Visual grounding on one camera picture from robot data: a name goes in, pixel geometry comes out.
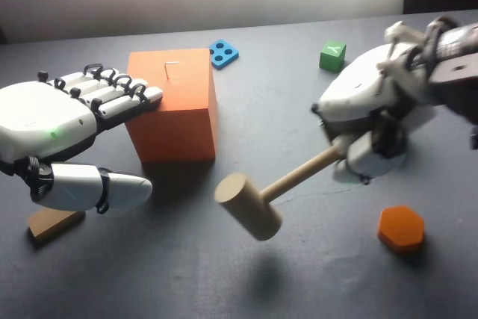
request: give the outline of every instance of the blue block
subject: blue block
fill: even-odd
[[[218,40],[209,46],[212,66],[221,70],[232,61],[239,58],[239,51],[224,40]]]

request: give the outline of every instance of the orange cube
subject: orange cube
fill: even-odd
[[[128,74],[164,92],[156,111],[126,123],[141,162],[216,157],[217,102],[209,49],[132,52]]]
[[[379,220],[378,236],[397,253],[416,250],[423,243],[425,222],[406,205],[386,208]]]

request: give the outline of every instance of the mallet head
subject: mallet head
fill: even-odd
[[[282,216],[242,173],[224,178],[214,197],[258,241],[273,237],[281,227]]]

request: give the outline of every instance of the toy block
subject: toy block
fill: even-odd
[[[217,103],[209,49],[132,52],[128,74],[164,93],[157,110],[126,123],[141,162],[216,157]]]
[[[44,208],[28,218],[28,226],[36,242],[43,242],[65,232],[84,219],[84,212],[58,211]]]
[[[339,72],[344,65],[347,44],[329,40],[320,53],[319,67],[331,72]]]
[[[216,69],[221,70],[232,61],[239,58],[239,51],[224,40],[218,40],[209,46],[211,63]]]
[[[416,250],[423,243],[423,218],[406,205],[386,208],[379,220],[380,240],[396,253]]]

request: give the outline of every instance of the letter on green cube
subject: letter on green cube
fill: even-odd
[[[319,67],[332,72],[339,72],[344,65],[347,44],[329,40],[320,53]]]

